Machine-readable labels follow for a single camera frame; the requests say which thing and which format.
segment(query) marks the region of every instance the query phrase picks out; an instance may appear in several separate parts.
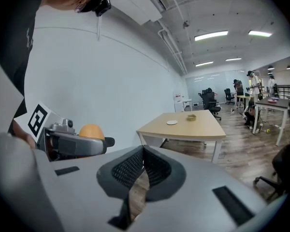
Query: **ceiling light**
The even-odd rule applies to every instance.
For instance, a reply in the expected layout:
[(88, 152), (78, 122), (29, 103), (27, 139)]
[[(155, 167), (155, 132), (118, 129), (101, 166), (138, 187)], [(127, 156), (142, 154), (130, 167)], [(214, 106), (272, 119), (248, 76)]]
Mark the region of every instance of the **ceiling light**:
[(214, 63), (214, 61), (206, 62), (206, 63), (202, 63), (202, 64), (197, 64), (195, 67), (198, 67), (198, 66), (201, 66), (201, 65), (205, 65), (205, 64), (212, 64), (212, 63)]
[(257, 36), (264, 36), (264, 37), (270, 37), (271, 33), (265, 33), (265, 32), (259, 32), (259, 31), (249, 31), (249, 35), (257, 35)]
[(234, 61), (234, 60), (241, 60), (242, 58), (230, 58), (230, 59), (226, 59), (226, 61)]
[(221, 31), (221, 32), (215, 32), (215, 33), (207, 33), (207, 34), (195, 36), (194, 37), (194, 40), (195, 41), (199, 41), (199, 40), (204, 40), (204, 39), (208, 39), (208, 38), (212, 38), (212, 37), (217, 37), (217, 36), (223, 36), (223, 35), (227, 35), (227, 34), (228, 34), (228, 31)]

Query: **standing person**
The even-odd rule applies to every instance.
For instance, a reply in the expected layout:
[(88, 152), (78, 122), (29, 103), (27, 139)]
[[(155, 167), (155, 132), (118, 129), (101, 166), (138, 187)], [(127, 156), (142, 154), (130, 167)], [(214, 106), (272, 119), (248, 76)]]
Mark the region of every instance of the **standing person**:
[(268, 82), (268, 87), (269, 87), (269, 91), (270, 91), (270, 97), (274, 97), (274, 85), (276, 84), (276, 81), (275, 81), (273, 74), (270, 74), (269, 77), (270, 77), (270, 79)]
[[(101, 0), (0, 0), (0, 65), (11, 82), (24, 96), (25, 74), (33, 45), (36, 12), (48, 5), (59, 10), (74, 10), (77, 13), (96, 11)], [(14, 117), (27, 112), (25, 100)], [(35, 141), (13, 120), (9, 132), (35, 148)]]
[(251, 80), (250, 88), (252, 89), (252, 96), (254, 97), (253, 101), (256, 103), (258, 101), (258, 95), (260, 94), (260, 82), (258, 77), (252, 71), (248, 71), (247, 76), (249, 76)]
[(241, 80), (233, 80), (233, 84), (236, 91), (236, 108), (242, 107), (243, 98), (239, 98), (239, 95), (244, 95), (243, 84)]

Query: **white desk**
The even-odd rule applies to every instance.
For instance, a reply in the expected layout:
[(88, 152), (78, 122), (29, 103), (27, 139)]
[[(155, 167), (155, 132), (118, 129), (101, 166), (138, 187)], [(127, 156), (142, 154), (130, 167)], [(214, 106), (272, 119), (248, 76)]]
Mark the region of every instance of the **white desk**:
[(257, 118), (258, 118), (258, 114), (259, 114), (259, 107), (265, 107), (265, 118), (264, 121), (267, 120), (267, 109), (271, 108), (271, 109), (277, 109), (280, 111), (284, 112), (283, 118), (282, 118), (282, 124), (281, 124), (281, 128), (280, 128), (280, 132), (277, 138), (277, 142), (276, 142), (276, 146), (279, 145), (283, 130), (285, 128), (286, 122), (287, 122), (287, 118), (288, 118), (288, 106), (289, 106), (289, 101), (286, 99), (279, 99), (277, 101), (277, 103), (270, 103), (268, 102), (269, 98), (264, 98), (261, 101), (256, 102), (256, 117), (255, 117), (255, 126), (253, 127), (253, 131), (252, 133), (255, 134), (256, 128), (257, 128)]
[(192, 99), (181, 100), (174, 102), (175, 112), (184, 112), (185, 111), (185, 102), (189, 102), (190, 111), (192, 111)]
[[(187, 115), (190, 114), (194, 114), (197, 119), (188, 121)], [(167, 125), (166, 122), (169, 120), (177, 120), (178, 123), (176, 125)], [(226, 137), (226, 133), (209, 110), (161, 114), (141, 127), (137, 132), (143, 145), (152, 145), (154, 138), (215, 142), (212, 162), (217, 162), (221, 151), (222, 139)]]
[(185, 109), (185, 105), (184, 105), (185, 102), (189, 102), (190, 111), (192, 111), (192, 99), (182, 100), (182, 103), (183, 103), (184, 109)]

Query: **black slot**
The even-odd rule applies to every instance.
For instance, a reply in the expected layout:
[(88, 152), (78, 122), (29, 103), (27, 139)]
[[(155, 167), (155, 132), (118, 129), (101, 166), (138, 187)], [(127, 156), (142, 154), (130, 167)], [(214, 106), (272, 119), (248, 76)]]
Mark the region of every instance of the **black slot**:
[(77, 170), (79, 170), (79, 168), (74, 166), (74, 167), (62, 168), (62, 169), (55, 170), (55, 173), (59, 176), (59, 175), (63, 175), (63, 174), (69, 174), (69, 173), (75, 172)]
[(253, 218), (251, 211), (226, 186), (212, 191), (238, 226)]

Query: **yellow ball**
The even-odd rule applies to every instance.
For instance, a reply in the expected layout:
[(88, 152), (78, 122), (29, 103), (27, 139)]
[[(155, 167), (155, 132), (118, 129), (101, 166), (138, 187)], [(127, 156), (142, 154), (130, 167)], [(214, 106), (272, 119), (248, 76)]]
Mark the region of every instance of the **yellow ball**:
[(79, 132), (79, 136), (105, 140), (104, 134), (100, 126), (94, 124), (87, 124), (83, 126)]

